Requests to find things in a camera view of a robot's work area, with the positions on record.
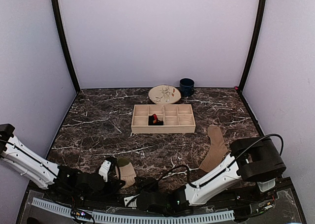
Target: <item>white wall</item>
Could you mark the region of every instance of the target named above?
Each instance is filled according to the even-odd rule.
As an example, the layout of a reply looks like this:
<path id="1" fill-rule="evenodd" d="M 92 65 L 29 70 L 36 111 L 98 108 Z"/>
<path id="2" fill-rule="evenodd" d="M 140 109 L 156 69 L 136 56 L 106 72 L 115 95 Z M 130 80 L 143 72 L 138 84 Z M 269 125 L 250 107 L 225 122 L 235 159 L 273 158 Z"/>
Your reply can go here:
<path id="1" fill-rule="evenodd" d="M 258 0 L 60 0 L 81 88 L 234 87 Z"/>
<path id="2" fill-rule="evenodd" d="M 75 97 L 50 0 L 0 0 L 0 124 L 45 156 Z M 0 162 L 0 223 L 15 223 L 28 180 Z"/>
<path id="3" fill-rule="evenodd" d="M 283 160 L 308 223 L 315 223 L 315 0 L 267 0 L 245 97 Z"/>

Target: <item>black pole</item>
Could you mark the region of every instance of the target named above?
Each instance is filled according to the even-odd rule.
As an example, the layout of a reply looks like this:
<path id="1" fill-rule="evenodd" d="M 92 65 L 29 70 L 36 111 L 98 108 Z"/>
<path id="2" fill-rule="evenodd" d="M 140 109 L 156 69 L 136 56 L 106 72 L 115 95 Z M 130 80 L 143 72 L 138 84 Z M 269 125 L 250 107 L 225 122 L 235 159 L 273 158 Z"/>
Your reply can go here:
<path id="1" fill-rule="evenodd" d="M 67 41 L 66 41 L 66 38 L 65 38 L 65 34 L 64 34 L 64 30 L 63 30 L 63 22 L 61 20 L 61 14 L 60 14 L 58 0 L 51 0 L 51 4 L 53 6 L 56 26 L 57 26 L 57 30 L 58 30 L 60 44 L 61 44 L 61 47 L 63 49 L 64 59 L 65 59 L 65 62 L 67 64 L 68 71 L 70 73 L 70 77 L 71 77 L 73 86 L 75 88 L 75 91 L 77 93 L 79 93 L 81 89 L 80 89 L 80 86 L 79 86 L 79 82 L 78 82 L 77 76 L 76 76 L 75 71 L 74 71 L 74 67 L 73 67 L 73 64 L 72 64 L 72 60 L 71 60 L 69 49 L 68 49 L 68 45 L 67 45 Z"/>
<path id="2" fill-rule="evenodd" d="M 241 92 L 243 91 L 243 89 L 245 87 L 246 80 L 248 78 L 248 74 L 249 74 L 250 69 L 251 69 L 252 60 L 254 58 L 254 54 L 255 54 L 255 50 L 256 50 L 256 46 L 257 46 L 257 42 L 258 42 L 258 37 L 259 37 L 259 32 L 260 32 L 260 27 L 261 27 L 261 22 L 262 22 L 262 17 L 264 15 L 265 3 L 266 3 L 266 0 L 259 0 L 255 27 L 254 27 L 254 31 L 252 33 L 252 41 L 251 41 L 250 49 L 249 49 L 249 52 L 247 55 L 243 75 L 242 75 L 242 78 L 241 78 L 241 81 L 240 81 L 240 84 L 238 87 L 238 89 Z"/>

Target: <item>blue mug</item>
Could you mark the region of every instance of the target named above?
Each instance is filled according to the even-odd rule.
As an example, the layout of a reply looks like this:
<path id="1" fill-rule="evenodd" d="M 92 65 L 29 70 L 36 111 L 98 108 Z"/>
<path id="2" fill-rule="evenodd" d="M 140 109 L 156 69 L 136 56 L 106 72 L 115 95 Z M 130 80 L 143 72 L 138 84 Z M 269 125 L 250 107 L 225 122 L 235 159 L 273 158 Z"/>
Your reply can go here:
<path id="1" fill-rule="evenodd" d="M 182 96 L 189 97 L 192 96 L 195 92 L 193 86 L 195 82 L 192 79 L 184 78 L 181 79 L 179 82 L 179 91 L 181 92 Z"/>

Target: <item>white cable carrier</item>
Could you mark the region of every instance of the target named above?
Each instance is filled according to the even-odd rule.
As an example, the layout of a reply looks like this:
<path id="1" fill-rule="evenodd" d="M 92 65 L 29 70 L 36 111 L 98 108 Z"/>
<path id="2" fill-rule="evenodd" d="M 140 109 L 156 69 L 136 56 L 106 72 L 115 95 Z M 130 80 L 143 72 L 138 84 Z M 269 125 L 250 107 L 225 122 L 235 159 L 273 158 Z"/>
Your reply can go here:
<path id="1" fill-rule="evenodd" d="M 71 208 L 67 208 L 56 203 L 52 203 L 47 200 L 33 198 L 32 205 L 43 210 L 71 218 Z M 225 221 L 234 220 L 233 211 L 224 211 L 211 214 L 202 215 L 190 215 L 187 217 L 139 217 L 139 216 L 124 216 L 124 215 L 113 215 L 101 212 L 90 212 L 95 219 L 95 223 L 99 224 L 209 224 L 209 223 L 220 223 Z"/>

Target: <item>tan sock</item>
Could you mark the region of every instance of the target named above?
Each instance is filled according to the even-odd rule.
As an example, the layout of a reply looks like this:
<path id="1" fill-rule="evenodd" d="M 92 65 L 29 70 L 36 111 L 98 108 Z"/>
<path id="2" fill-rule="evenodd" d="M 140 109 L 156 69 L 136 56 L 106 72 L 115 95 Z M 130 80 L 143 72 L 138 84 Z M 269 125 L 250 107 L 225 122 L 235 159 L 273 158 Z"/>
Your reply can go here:
<path id="1" fill-rule="evenodd" d="M 225 146 L 221 129 L 216 126 L 208 127 L 208 136 L 210 137 L 210 149 L 205 159 L 199 166 L 199 169 L 210 172 L 216 168 L 222 161 L 224 155 L 228 152 Z"/>
<path id="2" fill-rule="evenodd" d="M 132 186 L 135 183 L 136 172 L 127 158 L 118 158 L 117 164 L 120 169 L 121 180 L 126 181 L 126 184 L 123 186 L 123 189 Z"/>

